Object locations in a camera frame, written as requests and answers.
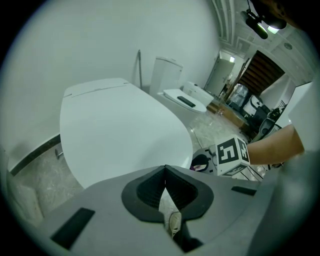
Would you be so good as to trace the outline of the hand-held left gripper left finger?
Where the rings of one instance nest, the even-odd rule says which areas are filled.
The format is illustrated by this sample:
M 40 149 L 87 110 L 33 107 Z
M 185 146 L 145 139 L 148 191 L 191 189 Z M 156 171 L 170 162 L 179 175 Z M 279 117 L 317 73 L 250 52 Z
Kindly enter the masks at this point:
M 162 196 L 163 166 L 97 182 L 30 231 L 50 256 L 181 256 L 152 200 Z

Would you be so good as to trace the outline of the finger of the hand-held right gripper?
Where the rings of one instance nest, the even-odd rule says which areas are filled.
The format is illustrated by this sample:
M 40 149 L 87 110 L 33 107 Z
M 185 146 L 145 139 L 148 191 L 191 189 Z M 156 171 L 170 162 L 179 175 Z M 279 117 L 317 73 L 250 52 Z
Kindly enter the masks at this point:
M 212 159 L 204 154 L 199 154 L 193 159 L 194 171 L 211 171 Z

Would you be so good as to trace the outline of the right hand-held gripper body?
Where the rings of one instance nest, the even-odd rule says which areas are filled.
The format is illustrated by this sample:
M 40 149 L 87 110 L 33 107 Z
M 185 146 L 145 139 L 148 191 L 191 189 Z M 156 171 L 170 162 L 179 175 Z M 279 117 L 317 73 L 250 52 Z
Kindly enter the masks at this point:
M 232 177 L 251 164 L 247 144 L 237 135 L 224 137 L 199 149 L 195 157 L 201 154 L 211 158 L 211 171 L 197 171 L 205 174 Z

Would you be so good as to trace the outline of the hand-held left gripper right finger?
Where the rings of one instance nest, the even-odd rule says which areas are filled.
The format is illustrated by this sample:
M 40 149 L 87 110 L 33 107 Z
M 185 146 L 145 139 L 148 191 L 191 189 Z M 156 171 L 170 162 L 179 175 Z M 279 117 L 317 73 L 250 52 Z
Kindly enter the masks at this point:
M 250 213 L 257 181 L 202 174 L 166 165 L 165 185 L 181 213 L 167 252 L 248 252 L 257 216 Z

